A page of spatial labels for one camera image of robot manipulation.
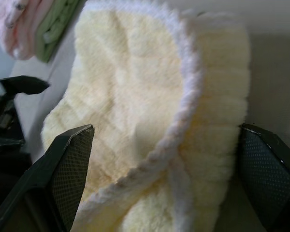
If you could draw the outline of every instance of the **green towel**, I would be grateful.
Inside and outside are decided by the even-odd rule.
[[[35,34],[35,56],[48,62],[72,17],[79,0],[54,0]]]

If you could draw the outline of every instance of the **pink fabric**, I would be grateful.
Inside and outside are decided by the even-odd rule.
[[[35,32],[54,0],[0,0],[0,44],[15,59],[34,55]],[[22,11],[16,3],[25,3]]]

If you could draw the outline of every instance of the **cream plush lining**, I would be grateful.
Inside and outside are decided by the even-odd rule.
[[[78,125],[94,124],[98,132],[73,231],[213,229],[232,173],[249,76],[245,30],[229,15],[218,16],[221,24],[215,18],[192,19],[148,2],[86,3],[69,87],[43,129],[46,147]],[[192,35],[196,28],[201,43]],[[231,51],[235,59],[207,60],[206,41],[219,44],[215,33],[227,46],[216,55]],[[205,82],[196,113],[199,50]],[[219,193],[204,201],[210,188]]]

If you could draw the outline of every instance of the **folded towel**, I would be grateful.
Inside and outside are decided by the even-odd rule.
[[[48,62],[53,54],[79,0],[57,0],[35,33],[35,55]]]
[[[42,132],[47,148],[67,129],[96,128],[71,231],[213,231],[247,110],[243,26],[89,0],[75,36],[69,86]]]
[[[15,59],[34,55],[35,32],[53,1],[0,0],[0,44],[5,52]]]

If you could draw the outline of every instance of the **white fuzzy edging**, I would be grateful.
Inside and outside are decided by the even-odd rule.
[[[182,143],[185,132],[190,126],[202,90],[203,72],[200,67],[199,54],[194,48],[195,37],[188,35],[187,23],[181,18],[180,13],[170,10],[167,4],[129,0],[89,0],[83,8],[83,12],[102,10],[149,15],[166,26],[178,46],[183,94],[171,125],[155,149],[137,168],[129,170],[125,177],[93,193],[86,202],[80,204],[71,231],[83,231],[82,227],[86,227],[86,224],[90,223],[94,215],[98,214],[103,207],[120,199],[124,194],[139,194],[158,180],[161,171],[167,168],[174,198],[174,229],[181,232],[191,231],[195,219],[193,196],[189,176],[178,155],[178,146]]]

